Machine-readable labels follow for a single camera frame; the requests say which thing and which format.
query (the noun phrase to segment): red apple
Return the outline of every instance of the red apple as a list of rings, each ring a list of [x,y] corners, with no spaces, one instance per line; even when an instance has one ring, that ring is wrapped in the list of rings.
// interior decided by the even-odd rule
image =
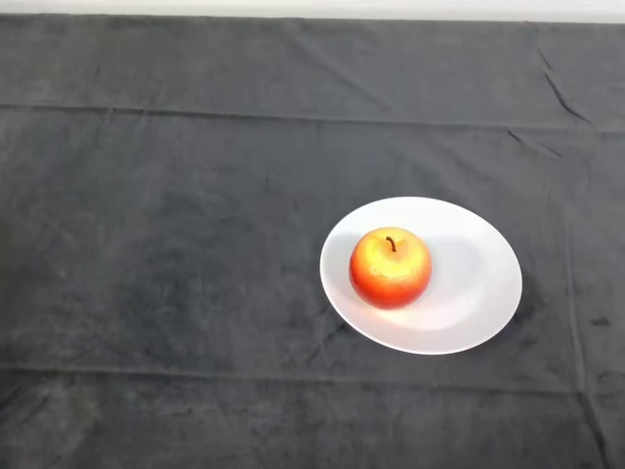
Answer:
[[[428,246],[401,228],[367,233],[350,259],[350,280],[366,302],[378,308],[399,308],[417,299],[432,276]]]

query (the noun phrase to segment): plate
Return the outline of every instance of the plate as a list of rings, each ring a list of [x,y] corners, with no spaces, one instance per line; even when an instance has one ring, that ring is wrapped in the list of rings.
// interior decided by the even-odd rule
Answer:
[[[352,251],[364,235],[382,227],[415,233],[432,255],[426,291],[394,310],[365,303],[350,283]],[[356,209],[325,240],[320,272],[330,303],[349,325],[412,354],[476,347],[504,328],[521,299],[521,267],[508,241],[482,217],[433,198],[387,198]]]

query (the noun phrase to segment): apple stem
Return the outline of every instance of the apple stem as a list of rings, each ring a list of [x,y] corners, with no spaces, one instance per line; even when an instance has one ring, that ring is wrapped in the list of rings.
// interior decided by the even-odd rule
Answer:
[[[397,252],[397,250],[395,249],[395,242],[390,236],[387,236],[387,241],[391,242],[391,246],[393,247],[393,252]]]

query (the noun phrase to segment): white wall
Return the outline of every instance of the white wall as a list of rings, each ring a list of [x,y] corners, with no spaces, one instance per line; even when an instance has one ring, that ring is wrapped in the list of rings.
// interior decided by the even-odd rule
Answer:
[[[625,0],[0,0],[0,12],[625,22]]]

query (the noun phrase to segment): dark gray cloth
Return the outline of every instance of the dark gray cloth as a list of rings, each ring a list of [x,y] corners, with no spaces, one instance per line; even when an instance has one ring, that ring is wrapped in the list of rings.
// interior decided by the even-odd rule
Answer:
[[[625,27],[0,17],[0,467],[625,467]],[[386,349],[382,197],[511,242],[513,321]]]

